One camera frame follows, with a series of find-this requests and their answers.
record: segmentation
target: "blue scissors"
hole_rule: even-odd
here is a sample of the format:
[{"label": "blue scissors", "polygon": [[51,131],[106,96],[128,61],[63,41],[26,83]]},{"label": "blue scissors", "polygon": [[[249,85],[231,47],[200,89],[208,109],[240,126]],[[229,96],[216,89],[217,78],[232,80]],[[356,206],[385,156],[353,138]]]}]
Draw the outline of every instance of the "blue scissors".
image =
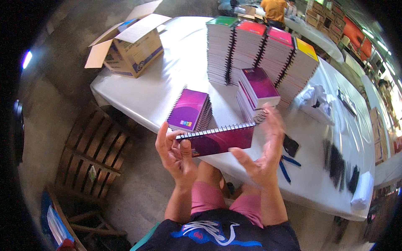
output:
[{"label": "blue scissors", "polygon": [[300,164],[299,162],[297,162],[296,160],[292,159],[292,158],[289,158],[289,157],[286,157],[285,155],[282,155],[282,158],[281,158],[281,160],[279,161],[279,166],[281,167],[283,176],[285,177],[286,181],[290,184],[290,183],[291,183],[291,180],[290,180],[290,178],[289,178],[289,175],[288,175],[287,172],[286,172],[285,165],[283,164],[282,160],[286,160],[287,162],[290,162],[290,163],[292,163],[292,164],[295,164],[295,165],[298,166],[298,167],[301,167],[301,164]]}]

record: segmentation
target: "green notebook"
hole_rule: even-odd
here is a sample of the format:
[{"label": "green notebook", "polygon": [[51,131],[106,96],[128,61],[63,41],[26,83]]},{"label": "green notebook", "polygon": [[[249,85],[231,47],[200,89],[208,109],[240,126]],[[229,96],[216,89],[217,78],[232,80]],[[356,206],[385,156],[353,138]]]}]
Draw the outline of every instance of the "green notebook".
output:
[{"label": "green notebook", "polygon": [[231,16],[217,16],[214,19],[206,22],[206,24],[219,24],[219,25],[226,25],[232,26],[238,21],[237,18]]}]

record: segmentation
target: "yellow notebook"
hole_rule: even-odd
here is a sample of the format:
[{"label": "yellow notebook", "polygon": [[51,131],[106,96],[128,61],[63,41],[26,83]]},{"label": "yellow notebook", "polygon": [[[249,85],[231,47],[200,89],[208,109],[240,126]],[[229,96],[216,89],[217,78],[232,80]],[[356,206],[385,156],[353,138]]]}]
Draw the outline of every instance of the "yellow notebook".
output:
[{"label": "yellow notebook", "polygon": [[309,45],[308,43],[306,43],[298,38],[296,38],[296,43],[297,43],[297,48],[299,49],[299,51],[304,52],[305,54],[309,55],[311,58],[318,61],[316,51],[314,50],[314,48],[311,45]]}]

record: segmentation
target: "black shirt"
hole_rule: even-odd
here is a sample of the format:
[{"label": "black shirt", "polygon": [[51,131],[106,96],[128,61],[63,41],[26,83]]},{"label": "black shirt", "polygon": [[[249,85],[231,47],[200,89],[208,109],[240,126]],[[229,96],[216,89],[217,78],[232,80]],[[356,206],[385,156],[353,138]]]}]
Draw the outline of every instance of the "black shirt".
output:
[{"label": "black shirt", "polygon": [[300,250],[289,222],[263,229],[229,209],[195,213],[181,225],[163,221],[138,250]]}]

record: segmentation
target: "pink shorts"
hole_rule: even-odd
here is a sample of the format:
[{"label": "pink shorts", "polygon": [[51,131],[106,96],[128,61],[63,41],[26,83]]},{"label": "pink shorts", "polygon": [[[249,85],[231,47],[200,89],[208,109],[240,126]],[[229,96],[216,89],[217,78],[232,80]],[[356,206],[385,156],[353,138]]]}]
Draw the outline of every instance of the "pink shorts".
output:
[{"label": "pink shorts", "polygon": [[[191,197],[191,214],[226,208],[222,192],[205,182],[196,181],[194,183]],[[229,209],[244,215],[253,225],[263,228],[263,223],[261,222],[261,196],[240,196]]]}]

